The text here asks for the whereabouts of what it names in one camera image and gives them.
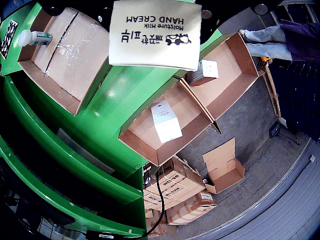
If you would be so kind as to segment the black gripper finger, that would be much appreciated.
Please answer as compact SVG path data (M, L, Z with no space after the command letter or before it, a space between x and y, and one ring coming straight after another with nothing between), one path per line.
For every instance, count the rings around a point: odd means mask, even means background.
M277 5L277 0L200 0L202 11L211 16L201 20L200 43L204 44L218 27L241 11L251 8L257 15L265 15Z
M111 22L112 0L38 0L37 2L51 16L58 16L65 8L72 8L102 25L110 25Z

